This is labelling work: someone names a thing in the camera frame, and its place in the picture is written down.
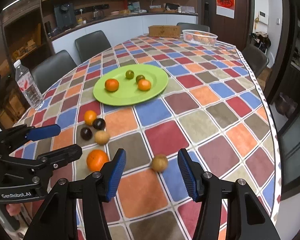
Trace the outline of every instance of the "plastic water bottle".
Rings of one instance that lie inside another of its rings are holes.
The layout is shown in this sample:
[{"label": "plastic water bottle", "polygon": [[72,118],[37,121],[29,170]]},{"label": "plastic water bottle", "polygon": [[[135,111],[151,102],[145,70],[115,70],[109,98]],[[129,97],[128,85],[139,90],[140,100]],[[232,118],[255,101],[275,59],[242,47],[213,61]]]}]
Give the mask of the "plastic water bottle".
[{"label": "plastic water bottle", "polygon": [[21,64],[20,59],[13,65],[16,69],[16,82],[18,83],[21,92],[27,99],[29,105],[35,110],[39,110],[43,105],[43,97],[35,84],[29,69]]}]

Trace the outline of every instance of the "red fu character poster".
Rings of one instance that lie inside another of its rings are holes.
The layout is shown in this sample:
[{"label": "red fu character poster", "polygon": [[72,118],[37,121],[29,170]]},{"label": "red fu character poster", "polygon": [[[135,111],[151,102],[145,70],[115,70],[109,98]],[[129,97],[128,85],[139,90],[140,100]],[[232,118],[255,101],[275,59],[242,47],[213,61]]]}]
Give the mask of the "red fu character poster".
[{"label": "red fu character poster", "polygon": [[234,19],[234,0],[217,0],[217,14]]}]

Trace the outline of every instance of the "checkered tablecloth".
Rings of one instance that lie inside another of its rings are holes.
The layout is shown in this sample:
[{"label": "checkered tablecloth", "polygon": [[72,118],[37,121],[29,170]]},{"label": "checkered tablecloth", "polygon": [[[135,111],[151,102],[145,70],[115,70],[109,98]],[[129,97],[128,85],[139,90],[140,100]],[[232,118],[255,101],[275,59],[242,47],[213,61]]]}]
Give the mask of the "checkered tablecloth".
[{"label": "checkered tablecloth", "polygon": [[[103,74],[135,63],[167,72],[169,83],[162,94],[125,107],[95,100],[93,86]],[[117,195],[104,204],[113,240],[191,239],[200,204],[186,192],[176,158],[180,148],[221,179],[244,178],[276,222],[281,171],[274,123],[253,72],[230,44],[197,46],[181,39],[140,36],[81,64],[54,84],[44,100],[39,111],[30,109],[19,124],[57,123],[60,135],[29,142],[15,156],[34,159],[74,143],[83,150],[79,160],[54,172],[51,187],[62,177],[85,178],[90,173],[86,157],[93,149],[104,150],[111,159],[119,147],[127,152]],[[111,136],[106,146],[81,139],[87,110],[105,119]],[[149,169],[158,154],[169,160],[162,174]],[[77,203],[79,236],[84,239],[82,202]],[[34,215],[40,204],[26,206]],[[226,220],[223,202],[219,239],[225,238]]]}]

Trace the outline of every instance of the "bottle label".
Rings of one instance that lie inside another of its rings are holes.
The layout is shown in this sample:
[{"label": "bottle label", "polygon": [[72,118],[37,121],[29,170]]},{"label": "bottle label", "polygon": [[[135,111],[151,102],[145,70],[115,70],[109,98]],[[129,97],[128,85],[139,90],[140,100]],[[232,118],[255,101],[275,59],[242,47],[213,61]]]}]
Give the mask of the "bottle label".
[{"label": "bottle label", "polygon": [[32,84],[33,84],[33,78],[31,76],[31,73],[28,72],[24,74],[19,80],[18,80],[18,86],[20,87],[21,92],[27,90]]}]

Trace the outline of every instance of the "dining chair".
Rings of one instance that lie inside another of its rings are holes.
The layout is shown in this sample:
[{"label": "dining chair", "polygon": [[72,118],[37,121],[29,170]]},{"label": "dining chair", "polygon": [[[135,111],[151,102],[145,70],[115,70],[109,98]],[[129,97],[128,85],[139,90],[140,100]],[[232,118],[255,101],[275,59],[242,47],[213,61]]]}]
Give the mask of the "dining chair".
[{"label": "dining chair", "polygon": [[76,67],[77,64],[70,54],[66,50],[62,50],[48,57],[30,72],[40,92],[44,93],[55,82]]},{"label": "dining chair", "polygon": [[249,64],[256,78],[269,64],[269,58],[256,46],[248,44],[242,51],[242,55]]},{"label": "dining chair", "polygon": [[96,31],[84,35],[80,38],[77,38],[74,43],[77,47],[82,62],[85,62],[100,52],[111,48],[110,42],[103,31]]},{"label": "dining chair", "polygon": [[193,24],[193,23],[177,23],[177,26],[180,26],[181,32],[183,30],[210,32],[210,27],[207,25],[200,25],[200,24]]}]

